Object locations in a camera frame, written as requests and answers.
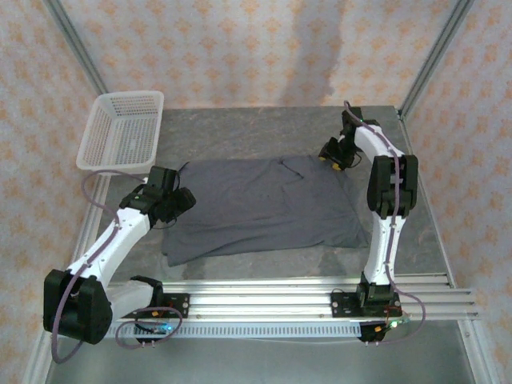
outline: metal extrusion rail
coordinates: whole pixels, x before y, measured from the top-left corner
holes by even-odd
[[[354,292],[359,278],[284,278],[235,281],[183,281],[164,283],[165,292],[190,294],[188,319],[184,320],[183,337],[225,337],[223,332],[245,332],[242,328],[276,326],[280,337],[306,337],[300,330],[319,325],[356,326],[341,332],[355,336],[359,323],[382,318],[333,318],[330,293],[333,289]],[[471,290],[451,288],[445,274],[408,274],[396,277],[401,290],[417,295],[426,305],[427,320],[475,320],[480,316]],[[411,320],[422,316],[420,306],[409,298],[402,298],[402,308]],[[121,324],[116,322],[107,337]],[[310,337],[331,337],[322,334]],[[134,336],[125,332],[122,336]],[[273,338],[276,334],[258,337]]]

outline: white wall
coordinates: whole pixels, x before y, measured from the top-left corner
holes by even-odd
[[[95,94],[40,0],[0,2],[0,61],[0,382],[18,383],[86,207],[74,162]]]
[[[457,284],[477,289],[512,382],[511,2],[475,1],[406,125]]]
[[[166,108],[399,106],[455,0],[65,0],[111,91]]]

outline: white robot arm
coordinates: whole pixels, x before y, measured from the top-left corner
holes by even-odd
[[[96,243],[66,271],[52,270],[46,276],[45,330],[52,331],[64,291],[80,272],[59,319],[60,334],[96,344],[103,339],[112,321],[140,308],[164,306],[161,282],[135,276],[113,289],[109,283],[131,248],[157,221],[170,222],[196,203],[187,188],[174,189],[176,175],[175,170],[152,167],[147,183],[121,201],[118,224],[112,221]],[[117,233],[108,242],[115,230]],[[91,255],[100,247],[105,248],[91,261]]]
[[[333,316],[401,316],[398,293],[394,292],[390,280],[394,280],[394,260],[402,227],[417,201],[418,159],[393,146],[376,121],[363,121],[360,108],[348,104],[346,107],[340,138],[331,138],[319,157],[331,160],[336,170],[352,167],[357,152],[368,157],[372,170],[366,198],[374,228],[370,256],[358,289],[354,294],[332,293],[332,301],[341,306],[341,310],[333,310]]]

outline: table surface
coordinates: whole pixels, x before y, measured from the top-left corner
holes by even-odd
[[[340,131],[340,107],[235,110],[169,110],[162,120],[157,164],[176,167],[209,158],[268,158],[316,154]],[[365,118],[380,122],[397,148],[406,152],[394,108],[363,108]],[[370,163],[347,171],[360,189],[358,215],[371,232],[366,206]],[[114,177],[107,203],[116,206],[133,187]],[[100,230],[108,221],[102,220]],[[203,258],[169,268],[160,251],[162,232],[148,233],[121,264],[114,280],[142,274],[163,281],[182,279],[287,278],[359,275],[368,249],[317,246]],[[395,266],[398,274],[446,272],[425,199],[404,227]],[[401,337],[417,326],[401,326],[386,339]],[[68,363],[52,365],[47,383],[472,383],[470,367],[456,322],[428,322],[416,337],[388,346],[360,342],[334,344],[248,340],[174,339],[155,349],[123,350],[113,340],[84,345]],[[61,342],[61,354],[75,340]]]
[[[193,160],[316,155],[331,136],[339,135],[341,112],[342,108],[337,106],[166,110],[156,164],[177,169]],[[392,106],[368,106],[362,112],[364,118],[376,119],[392,143],[406,152],[406,140]],[[358,190],[358,216],[371,234],[373,221],[366,203],[370,170],[370,162],[363,157],[361,164],[346,172]],[[117,206],[135,186],[129,179],[113,177],[106,203]],[[109,220],[104,215],[100,230]],[[162,236],[163,231],[152,230],[142,238],[120,265],[113,281],[125,281],[135,274],[162,281],[354,276],[360,275],[369,251],[369,248],[315,246],[199,258],[169,268],[161,252]],[[402,231],[395,271],[397,274],[446,272],[434,224],[421,193]]]

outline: wire basket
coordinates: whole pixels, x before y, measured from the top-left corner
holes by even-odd
[[[162,111],[163,93],[158,91],[98,96],[78,150],[77,167],[149,173],[156,158]]]

